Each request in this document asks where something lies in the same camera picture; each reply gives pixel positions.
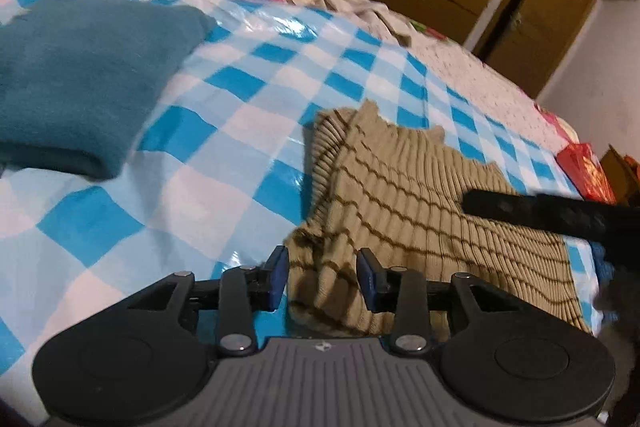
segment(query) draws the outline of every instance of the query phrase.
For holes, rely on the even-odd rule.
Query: bedsheet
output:
[[[35,1],[0,0],[0,22]],[[34,423],[46,412],[31,362],[49,337],[168,273],[207,279],[260,263],[301,222],[318,108],[373,99],[390,121],[443,126],[449,146],[495,161],[522,192],[577,196],[550,151],[339,16],[263,0],[145,1],[196,6],[218,27],[170,81],[123,173],[94,183],[8,168],[0,179],[0,396]],[[597,330],[590,247],[567,245]],[[261,338],[286,334],[285,301],[258,316]]]

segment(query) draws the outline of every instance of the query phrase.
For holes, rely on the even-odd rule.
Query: gray ridged panel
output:
[[[319,349],[330,344],[329,349]],[[450,396],[429,364],[377,339],[271,339],[220,362],[198,396],[148,427],[499,427]],[[597,427],[595,419],[576,427]],[[73,427],[53,420],[48,427]]]

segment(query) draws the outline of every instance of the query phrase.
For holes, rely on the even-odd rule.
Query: orange object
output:
[[[585,200],[616,203],[611,185],[590,144],[569,144],[556,155],[556,161]]]

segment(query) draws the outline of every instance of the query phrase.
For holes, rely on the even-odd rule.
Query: beige cloth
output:
[[[285,243],[291,317],[332,335],[389,332],[392,315],[370,313],[356,281],[355,254],[368,247],[382,266],[430,280],[468,271],[589,331],[562,238],[463,214],[469,188],[515,191],[497,166],[465,158],[442,136],[386,123],[369,101],[319,112],[312,211]],[[445,338],[444,314],[432,324]]]

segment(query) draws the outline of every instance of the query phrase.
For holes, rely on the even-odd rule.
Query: white logo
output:
[[[320,343],[317,343],[314,347],[318,351],[322,351],[324,353],[325,351],[328,351],[329,349],[331,349],[333,346],[329,344],[327,341],[322,341]]]

